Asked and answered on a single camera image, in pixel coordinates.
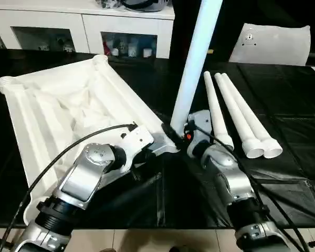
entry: black connector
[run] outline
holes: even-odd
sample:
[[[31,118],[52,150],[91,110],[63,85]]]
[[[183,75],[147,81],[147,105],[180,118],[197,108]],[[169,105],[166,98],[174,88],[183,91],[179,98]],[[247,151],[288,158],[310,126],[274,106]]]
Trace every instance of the black connector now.
[[[255,198],[247,198],[232,203],[227,207],[232,225],[236,230],[242,227],[267,222],[268,208],[260,205]]]
[[[80,220],[82,209],[51,196],[37,205],[35,223],[54,233],[68,236]]]

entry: white cylinder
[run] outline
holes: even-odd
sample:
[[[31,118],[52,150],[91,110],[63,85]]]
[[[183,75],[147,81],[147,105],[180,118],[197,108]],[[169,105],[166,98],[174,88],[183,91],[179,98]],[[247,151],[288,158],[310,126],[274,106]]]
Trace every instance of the white cylinder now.
[[[257,139],[259,139],[264,146],[264,157],[267,159],[275,158],[282,153],[282,147],[277,140],[273,139],[259,121],[257,116],[253,113],[252,109],[249,107],[247,102],[244,100],[243,96],[239,93],[235,85],[230,80],[226,73],[222,74],[222,78],[229,88],[233,98],[235,99],[240,111],[242,112],[244,118],[246,119],[248,125],[253,131],[253,134]]]
[[[219,106],[217,94],[214,84],[212,82],[211,75],[208,71],[204,72],[204,81],[206,87],[206,93],[208,95],[209,108],[211,114],[212,126],[214,129],[215,137],[221,140],[224,144],[234,149],[232,138],[228,135],[225,126],[224,118],[222,115],[221,107]]]
[[[216,73],[215,79],[220,92],[222,93],[227,109],[232,117],[233,123],[238,131],[240,139],[243,142],[242,147],[245,155],[249,159],[255,159],[262,156],[264,154],[263,144],[254,136],[237,103],[229,92],[227,84],[224,83],[222,75]]]
[[[180,136],[183,135],[221,5],[222,0],[201,2],[171,121],[171,127]]]

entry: pipe end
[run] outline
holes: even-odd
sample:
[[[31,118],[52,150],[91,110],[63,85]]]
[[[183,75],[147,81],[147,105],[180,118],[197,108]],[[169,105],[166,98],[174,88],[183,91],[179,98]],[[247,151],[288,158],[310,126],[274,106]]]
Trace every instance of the pipe end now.
[[[233,141],[231,136],[229,136],[228,134],[218,134],[216,135],[216,137],[221,140],[226,146],[228,146],[230,148],[230,150],[234,150],[235,147],[233,145]]]
[[[264,145],[265,148],[264,158],[266,159],[273,159],[283,152],[283,149],[278,143],[278,141],[273,138],[267,138],[265,140],[262,140],[262,144]]]
[[[249,159],[256,159],[264,154],[264,146],[257,138],[244,141],[241,147]]]

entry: item in cabinet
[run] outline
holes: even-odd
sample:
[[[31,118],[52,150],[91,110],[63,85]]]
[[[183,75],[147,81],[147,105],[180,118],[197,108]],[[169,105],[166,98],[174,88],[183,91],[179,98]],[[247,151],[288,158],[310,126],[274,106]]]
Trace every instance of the item in cabinet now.
[[[127,55],[128,53],[128,44],[127,44],[127,37],[126,35],[121,35],[115,41],[115,48],[119,50],[119,55]]]
[[[105,55],[111,55],[111,50],[110,50],[110,48],[107,46],[106,41],[103,41],[103,47],[104,47],[104,54],[105,54]]]
[[[152,41],[152,55],[156,55],[156,47],[157,47],[157,39],[154,38],[153,41]]]
[[[118,50],[117,48],[114,48],[114,49],[112,50],[112,55],[113,55],[113,56],[119,56],[119,50]]]
[[[144,48],[143,57],[148,58],[152,56],[152,48]]]
[[[128,56],[129,57],[136,57],[137,56],[138,47],[135,44],[128,45]]]
[[[71,43],[65,43],[63,45],[63,51],[67,51],[68,53],[71,53],[71,52],[75,51],[75,48]]]
[[[120,0],[96,0],[96,3],[106,9],[114,9],[121,6]]]
[[[138,56],[138,44],[139,40],[135,37],[131,38],[131,42],[128,45],[128,56],[137,57]]]
[[[50,51],[49,48],[49,44],[46,42],[41,42],[38,46],[37,46],[38,50],[40,51]]]

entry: white shelf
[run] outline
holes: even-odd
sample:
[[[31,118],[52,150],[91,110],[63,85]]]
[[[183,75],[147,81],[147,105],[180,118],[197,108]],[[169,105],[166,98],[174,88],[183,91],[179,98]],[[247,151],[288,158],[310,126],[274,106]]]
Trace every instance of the white shelf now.
[[[160,12],[135,12],[121,6],[117,9],[105,9],[95,0],[0,0],[0,9],[17,11],[80,13],[106,16],[138,17],[174,20],[173,7],[169,4]]]

